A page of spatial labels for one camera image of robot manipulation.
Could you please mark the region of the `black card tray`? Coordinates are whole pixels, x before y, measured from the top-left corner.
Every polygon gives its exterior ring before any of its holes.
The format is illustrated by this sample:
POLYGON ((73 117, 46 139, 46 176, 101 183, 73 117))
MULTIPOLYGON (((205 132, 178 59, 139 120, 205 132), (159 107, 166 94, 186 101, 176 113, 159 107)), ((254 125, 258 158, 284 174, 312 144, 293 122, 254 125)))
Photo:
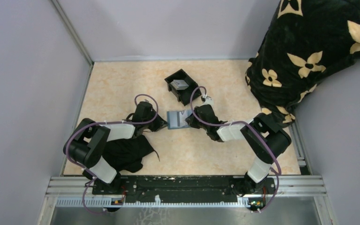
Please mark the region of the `black card tray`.
POLYGON ((200 90, 197 90, 193 97, 192 92, 199 86, 183 69, 180 69, 172 75, 166 77, 164 81, 167 84, 168 91, 175 95, 178 102, 184 106, 190 103, 190 99, 197 99, 202 95, 200 90))

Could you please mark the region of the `blue card holder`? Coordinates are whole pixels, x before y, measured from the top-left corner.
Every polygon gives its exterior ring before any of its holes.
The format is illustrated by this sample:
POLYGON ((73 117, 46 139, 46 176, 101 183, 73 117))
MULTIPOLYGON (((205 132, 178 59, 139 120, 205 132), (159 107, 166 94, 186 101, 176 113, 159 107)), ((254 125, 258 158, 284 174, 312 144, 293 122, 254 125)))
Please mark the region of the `blue card holder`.
POLYGON ((168 111, 167 112, 168 129, 182 129, 188 128, 186 118, 192 115, 190 109, 183 111, 168 111))

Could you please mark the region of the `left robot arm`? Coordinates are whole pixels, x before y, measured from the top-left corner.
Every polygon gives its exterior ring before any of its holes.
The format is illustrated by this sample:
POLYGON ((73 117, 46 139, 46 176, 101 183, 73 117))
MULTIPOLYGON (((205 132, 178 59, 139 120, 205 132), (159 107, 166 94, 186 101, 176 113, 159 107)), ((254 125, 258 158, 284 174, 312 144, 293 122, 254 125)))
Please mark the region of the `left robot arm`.
POLYGON ((124 122, 96 123, 83 119, 65 143, 63 153, 84 169, 84 176, 97 178, 106 191, 116 194, 122 187, 119 172, 141 170, 143 158, 155 152, 144 131, 157 132, 167 125, 152 104, 140 102, 124 122))

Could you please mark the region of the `white patterned credit card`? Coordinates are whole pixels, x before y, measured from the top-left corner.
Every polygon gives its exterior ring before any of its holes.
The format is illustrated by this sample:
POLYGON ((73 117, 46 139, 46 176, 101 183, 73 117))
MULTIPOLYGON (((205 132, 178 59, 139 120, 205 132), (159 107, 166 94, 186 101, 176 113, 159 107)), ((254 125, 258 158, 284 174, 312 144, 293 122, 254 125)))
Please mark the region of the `white patterned credit card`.
POLYGON ((177 123, 179 127, 185 127, 188 125, 186 118, 189 116, 188 110, 177 112, 177 123))

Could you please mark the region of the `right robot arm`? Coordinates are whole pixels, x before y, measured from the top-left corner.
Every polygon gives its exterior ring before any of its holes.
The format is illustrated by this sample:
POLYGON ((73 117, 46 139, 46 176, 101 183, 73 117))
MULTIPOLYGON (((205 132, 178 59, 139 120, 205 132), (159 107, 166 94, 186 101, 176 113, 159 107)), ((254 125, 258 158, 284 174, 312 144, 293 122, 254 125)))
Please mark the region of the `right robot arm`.
POLYGON ((216 142, 246 140, 256 158, 246 173, 245 187, 258 193, 273 164, 292 143, 290 136, 268 115, 260 113, 250 122, 221 121, 209 104, 195 107, 185 119, 191 128, 203 129, 216 142))

